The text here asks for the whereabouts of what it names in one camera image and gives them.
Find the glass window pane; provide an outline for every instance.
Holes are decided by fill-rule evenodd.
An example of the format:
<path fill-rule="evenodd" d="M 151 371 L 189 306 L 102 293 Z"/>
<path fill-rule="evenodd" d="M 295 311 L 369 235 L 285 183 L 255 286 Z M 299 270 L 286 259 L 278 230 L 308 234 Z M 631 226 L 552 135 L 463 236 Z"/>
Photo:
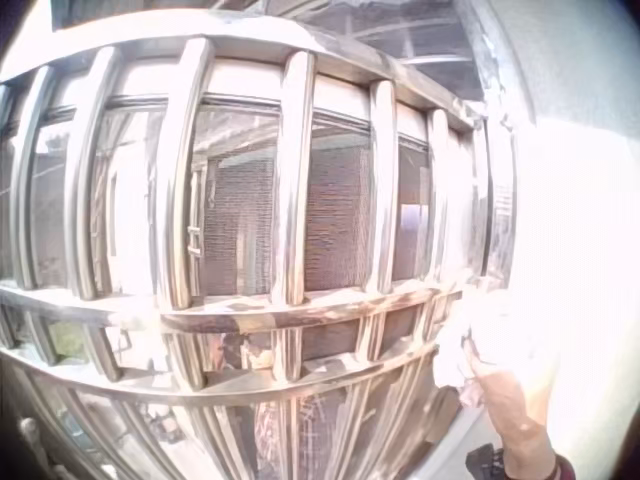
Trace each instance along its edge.
<path fill-rule="evenodd" d="M 61 358 L 73 359 L 79 363 L 87 363 L 89 361 L 84 349 L 82 325 L 55 321 L 48 322 L 48 325 L 56 353 Z"/>
<path fill-rule="evenodd" d="M 78 398 L 87 409 L 94 428 L 110 439 L 120 460 L 136 472 L 142 480 L 167 478 L 149 458 L 146 450 L 105 397 L 78 392 Z"/>
<path fill-rule="evenodd" d="M 367 133 L 315 125 L 305 244 L 305 289 L 364 282 L 369 228 L 370 145 Z"/>
<path fill-rule="evenodd" d="M 355 477 L 365 452 L 368 450 L 380 424 L 380 419 L 385 412 L 394 409 L 392 402 L 396 400 L 397 391 L 401 386 L 401 373 L 402 368 L 397 368 L 373 378 L 346 478 Z"/>
<path fill-rule="evenodd" d="M 224 109 L 198 114 L 192 168 L 206 168 L 201 295 L 269 291 L 278 123 L 275 114 Z"/>
<path fill-rule="evenodd" d="M 431 173 L 426 147 L 401 144 L 399 160 L 398 216 L 392 278 L 406 280 L 418 276 L 417 259 L 419 255 L 425 254 L 427 248 L 429 232 L 424 227 L 429 215 Z"/>
<path fill-rule="evenodd" d="M 91 199 L 98 290 L 155 292 L 156 153 L 164 110 L 107 112 L 102 120 Z"/>
<path fill-rule="evenodd" d="M 36 284 L 67 286 L 64 172 L 71 122 L 46 125 L 36 139 L 31 176 L 31 248 Z"/>
<path fill-rule="evenodd" d="M 169 371 L 167 349 L 159 333 L 105 328 L 118 366 L 155 372 Z"/>
<path fill-rule="evenodd" d="M 401 338 L 411 335 L 417 314 L 418 307 L 403 308 L 387 313 L 380 355 L 393 347 Z"/>
<path fill-rule="evenodd" d="M 185 478 L 225 478 L 196 437 L 196 429 L 186 408 L 142 403 L 136 407 L 160 448 Z"/>
<path fill-rule="evenodd" d="M 302 330 L 302 360 L 326 358 L 355 352 L 359 320 L 332 325 L 306 327 Z"/>
<path fill-rule="evenodd" d="M 13 256 L 9 238 L 9 197 L 15 136 L 0 139 L 0 279 L 13 277 Z"/>
<path fill-rule="evenodd" d="M 38 388 L 42 392 L 42 398 L 48 404 L 51 412 L 58 419 L 60 425 L 67 432 L 71 440 L 86 452 L 87 456 L 105 473 L 111 478 L 117 479 L 118 474 L 115 467 L 80 427 L 77 420 L 58 396 L 57 389 L 43 382 L 38 382 Z"/>

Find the glass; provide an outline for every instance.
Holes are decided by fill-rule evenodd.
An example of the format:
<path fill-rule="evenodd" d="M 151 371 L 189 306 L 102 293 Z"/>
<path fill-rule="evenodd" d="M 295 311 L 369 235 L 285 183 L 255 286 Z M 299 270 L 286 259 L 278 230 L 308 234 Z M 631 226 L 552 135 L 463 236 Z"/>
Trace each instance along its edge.
<path fill-rule="evenodd" d="M 307 202 L 305 290 L 360 286 L 367 268 L 369 134 L 314 124 Z"/>
<path fill-rule="evenodd" d="M 82 427 L 80 427 L 80 424 L 60 399 L 57 388 L 38 382 L 38 389 L 41 392 L 43 400 L 47 403 L 49 409 L 58 419 L 58 422 L 60 422 L 60 425 L 71 440 L 80 449 L 82 449 L 99 468 L 101 468 L 111 478 L 117 480 L 118 473 L 116 468 L 111 464 L 107 457 L 105 457 L 102 451 L 95 446 L 91 437 L 89 437 Z"/>
<path fill-rule="evenodd" d="M 393 255 L 393 280 L 419 275 L 417 260 L 427 249 L 426 230 L 431 172 L 426 146 L 400 144 L 398 214 Z"/>
<path fill-rule="evenodd" d="M 298 475 L 300 480 L 322 479 L 331 460 L 334 435 L 344 421 L 346 390 L 331 390 L 298 400 L 298 438 L 300 445 Z M 228 409 L 232 430 L 240 451 L 247 456 L 258 480 L 279 480 L 280 426 L 277 402 L 253 407 Z"/>
<path fill-rule="evenodd" d="M 103 293 L 155 293 L 156 153 L 164 110 L 113 110 L 103 119 L 91 196 L 94 273 Z"/>
<path fill-rule="evenodd" d="M 135 408 L 160 448 L 185 478 L 225 478 L 197 438 L 186 408 L 143 403 L 136 404 Z"/>
<path fill-rule="evenodd" d="M 380 419 L 389 409 L 396 408 L 394 402 L 401 387 L 401 373 L 402 368 L 396 368 L 371 380 L 369 397 L 362 415 L 358 439 L 356 440 L 345 478 L 355 478 L 356 472 L 361 467 L 360 464 L 364 455 L 371 445 L 371 440 L 376 434 Z"/>
<path fill-rule="evenodd" d="M 278 124 L 278 115 L 268 112 L 198 113 L 192 171 L 206 169 L 198 225 L 201 295 L 256 295 L 271 287 Z"/>
<path fill-rule="evenodd" d="M 40 128 L 31 176 L 31 248 L 39 287 L 66 287 L 64 172 L 71 122 Z"/>
<path fill-rule="evenodd" d="M 82 325 L 72 322 L 48 322 L 48 326 L 55 351 L 60 357 L 88 363 Z"/>
<path fill-rule="evenodd" d="M 413 325 L 418 314 L 418 308 L 408 307 L 387 313 L 380 347 L 381 356 L 392 348 L 398 340 L 413 333 Z"/>
<path fill-rule="evenodd" d="M 4 279 L 13 277 L 13 255 L 9 236 L 9 197 L 16 137 L 14 135 L 0 138 L 0 279 Z"/>
<path fill-rule="evenodd" d="M 113 408 L 111 401 L 105 397 L 77 392 L 78 398 L 87 410 L 88 417 L 95 430 L 104 435 L 122 462 L 128 464 L 142 480 L 167 478 L 127 428 L 120 415 Z"/>
<path fill-rule="evenodd" d="M 462 98 L 484 99 L 471 45 L 451 1 L 338 0 L 308 8 L 294 18 L 411 60 L 420 71 Z M 435 55 L 456 58 L 434 61 Z"/>
<path fill-rule="evenodd" d="M 106 327 L 105 333 L 118 366 L 167 372 L 167 349 L 158 333 Z"/>
<path fill-rule="evenodd" d="M 302 330 L 302 360 L 355 352 L 359 320 L 306 327 Z"/>
<path fill-rule="evenodd" d="M 258 370 L 273 366 L 271 333 L 198 335 L 205 371 Z"/>

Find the horizontal metal bar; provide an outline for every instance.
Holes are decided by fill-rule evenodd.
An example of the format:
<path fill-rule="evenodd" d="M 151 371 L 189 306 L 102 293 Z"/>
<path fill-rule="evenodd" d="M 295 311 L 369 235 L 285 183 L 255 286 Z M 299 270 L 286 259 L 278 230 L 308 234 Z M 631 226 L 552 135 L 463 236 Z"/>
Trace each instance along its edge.
<path fill-rule="evenodd" d="M 186 245 L 186 188 L 196 109 L 213 45 L 205 38 L 187 41 L 169 92 L 157 159 L 156 242 L 159 301 L 165 308 L 191 304 Z"/>
<path fill-rule="evenodd" d="M 93 301 L 74 297 L 67 289 L 25 291 L 0 285 L 0 303 L 25 308 L 50 319 L 119 327 L 155 329 L 161 333 L 250 333 L 280 328 L 328 325 L 400 310 L 428 302 L 442 288 L 419 280 L 394 282 L 387 295 L 359 288 L 307 292 L 296 306 L 274 306 L 268 295 L 209 297 L 182 311 L 158 309 L 152 297 L 114 296 Z"/>
<path fill-rule="evenodd" d="M 347 387 L 400 368 L 435 349 L 434 343 L 399 343 L 394 348 L 394 356 L 385 356 L 384 360 L 366 364 L 358 362 L 354 354 L 342 354 L 327 361 L 306 362 L 305 371 L 308 373 L 296 382 L 276 382 L 269 370 L 232 370 L 220 372 L 210 385 L 195 392 L 175 386 L 171 381 L 171 373 L 124 369 L 121 380 L 111 383 L 96 375 L 93 367 L 88 365 L 58 364 L 48 367 L 41 362 L 32 362 L 22 356 L 19 350 L 0 349 L 0 355 L 46 381 L 116 400 L 193 406 L 249 405 L 288 400 L 293 396 L 319 395 Z"/>
<path fill-rule="evenodd" d="M 236 57 L 244 45 L 247 60 L 281 63 L 283 47 L 318 56 L 319 73 L 366 85 L 392 80 L 399 98 L 419 108 L 442 108 L 451 124 L 461 130 L 473 127 L 473 111 L 447 89 L 398 60 L 348 38 L 337 39 L 313 27 L 274 17 L 237 12 L 188 9 L 145 11 L 109 17 L 51 35 L 37 52 L 9 51 L 0 71 L 5 82 L 40 65 L 83 51 L 134 40 L 206 36 L 216 43 L 218 56 Z"/>
<path fill-rule="evenodd" d="M 25 289 L 36 287 L 29 229 L 31 212 L 27 208 L 31 198 L 32 151 L 40 116 L 53 91 L 54 76 L 54 70 L 49 66 L 41 67 L 36 73 L 22 109 L 13 157 L 9 233 L 13 273 L 18 285 Z"/>
<path fill-rule="evenodd" d="M 97 124 L 119 71 L 115 47 L 104 47 L 84 80 L 82 101 L 73 118 L 67 148 L 64 181 L 64 242 L 67 276 L 75 295 L 91 300 L 97 295 L 91 257 L 91 180 Z"/>

